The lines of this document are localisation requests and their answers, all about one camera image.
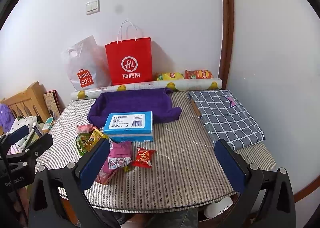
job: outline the silver screw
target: silver screw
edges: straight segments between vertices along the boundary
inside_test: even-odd
[[[44,169],[45,169],[45,166],[44,166],[44,165],[41,165],[40,167],[38,167],[38,171],[39,171],[39,172],[42,172]]]
[[[69,162],[68,164],[67,164],[67,168],[69,168],[69,169],[72,169],[72,168],[74,168],[76,166],[76,164],[74,163],[74,162]]]
[[[250,164],[249,167],[252,169],[252,170],[257,170],[258,169],[258,166],[254,163]]]
[[[280,173],[282,173],[282,174],[286,174],[286,173],[287,173],[286,169],[283,168],[283,167],[279,168],[279,171],[280,171]]]

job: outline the wooden headboard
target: wooden headboard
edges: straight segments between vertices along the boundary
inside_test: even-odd
[[[4,99],[1,103],[7,105],[15,117],[39,116],[45,122],[51,116],[45,104],[43,94],[44,91],[37,81],[31,84],[25,91]]]

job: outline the pink snack package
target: pink snack package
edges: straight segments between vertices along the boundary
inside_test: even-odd
[[[108,185],[111,178],[114,176],[119,168],[129,165],[131,159],[131,141],[125,141],[121,143],[110,142],[110,153],[107,160],[104,162],[102,168],[99,171],[95,181],[97,183]]]
[[[93,124],[87,124],[87,125],[77,125],[77,134],[80,133],[90,133],[93,131],[96,127]]]

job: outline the white plastic bag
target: white plastic bag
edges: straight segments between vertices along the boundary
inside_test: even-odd
[[[62,52],[61,57],[77,91],[111,84],[105,49],[97,45],[93,36],[68,48]]]

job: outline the black cable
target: black cable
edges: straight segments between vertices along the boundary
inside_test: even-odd
[[[3,162],[4,162],[5,168],[7,169],[8,177],[9,177],[9,181],[10,181],[10,183],[11,183],[11,186],[12,186],[12,188],[13,188],[16,196],[17,196],[18,202],[19,202],[19,204],[20,204],[23,217],[24,217],[24,219],[25,219],[25,221],[26,221],[26,225],[28,225],[28,218],[27,218],[26,212],[25,212],[25,210],[24,210],[23,204],[22,204],[22,202],[21,202],[21,198],[20,198],[20,196],[19,196],[19,194],[18,194],[18,191],[17,191],[17,189],[16,189],[16,187],[15,187],[15,184],[14,184],[14,182],[13,182],[12,179],[11,179],[11,174],[12,174],[12,172],[11,172],[11,169],[10,169],[10,166],[9,166],[9,162],[8,162],[7,156],[6,156],[6,154],[5,154],[5,153],[3,152],[3,150],[2,150],[1,142],[0,142],[0,155],[1,155],[1,159],[2,159]]]

